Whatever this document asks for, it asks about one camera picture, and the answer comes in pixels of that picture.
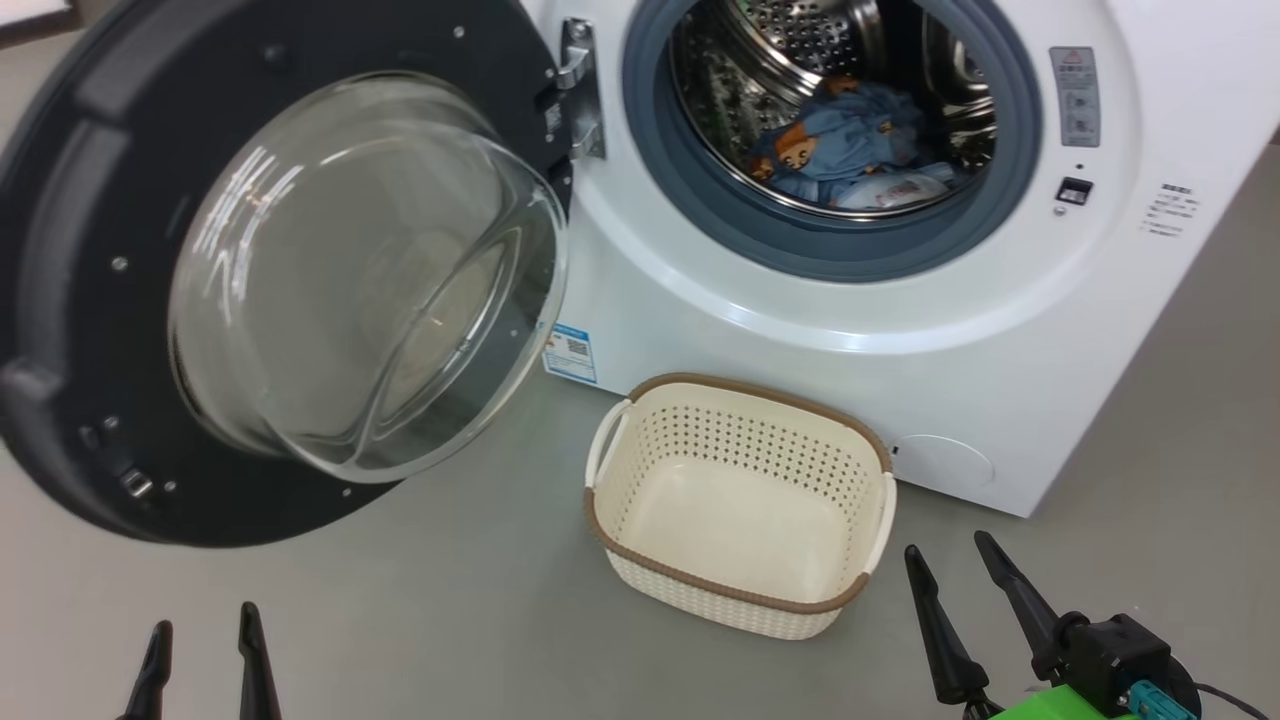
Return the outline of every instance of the washing machine door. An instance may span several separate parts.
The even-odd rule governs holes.
[[[563,293],[558,64],[508,0],[137,0],[0,163],[0,429],[120,534],[294,536],[474,438]]]

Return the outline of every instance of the gray floor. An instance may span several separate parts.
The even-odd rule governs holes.
[[[0,135],[65,46],[0,54]],[[975,529],[1059,611],[1129,612],[1199,679],[1280,714],[1277,200],[1272,149],[1037,516],[904,487],[881,571],[804,643],[682,615],[617,580],[580,514],[586,443],[613,398],[541,374],[439,471],[250,551],[105,536],[0,454],[0,715],[114,716],[147,630],[170,618],[166,716],[234,716],[248,598],[285,717],[956,717],[932,700],[900,562],[909,542],[992,696],[1037,687]]]

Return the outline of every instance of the door hinge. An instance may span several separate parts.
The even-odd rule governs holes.
[[[595,29],[580,18],[566,18],[561,29],[561,67],[556,87],[564,92],[564,117],[572,132],[570,158],[604,158],[604,120],[595,72]]]

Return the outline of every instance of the white basket handle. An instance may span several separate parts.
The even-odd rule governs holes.
[[[618,446],[618,439],[622,437],[622,429],[626,428],[627,419],[622,416],[627,407],[631,407],[631,401],[628,398],[622,398],[604,414],[604,419],[600,420],[600,427],[595,428],[595,437],[591,438],[591,450],[586,452],[586,487],[594,488],[595,482],[600,475],[600,451],[604,450],[604,439],[609,437],[609,430],[613,430],[613,442],[609,443],[609,448],[604,452],[604,462],[608,464],[609,459],[613,457],[613,450]]]
[[[870,575],[879,565],[881,555],[888,544],[888,533],[893,529],[893,515],[897,512],[897,480],[893,473],[884,473],[884,510],[881,512],[879,529],[876,532],[876,543],[872,544],[872,553],[867,557],[863,573]]]

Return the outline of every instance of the black cable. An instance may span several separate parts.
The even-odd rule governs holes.
[[[1245,715],[1252,715],[1253,717],[1257,717],[1258,720],[1267,720],[1267,716],[1263,715],[1262,711],[1260,711],[1257,707],[1253,707],[1252,705],[1244,702],[1243,700],[1240,700],[1240,698],[1238,698],[1238,697],[1235,697],[1235,696],[1233,696],[1230,693],[1225,693],[1225,692],[1215,688],[1213,685],[1206,685],[1204,683],[1193,683],[1193,684],[1196,685],[1197,691],[1199,691],[1202,693],[1208,693],[1211,696],[1217,696],[1217,697],[1225,700],[1226,702],[1230,702],[1231,705],[1239,707],[1240,712],[1244,712]]]

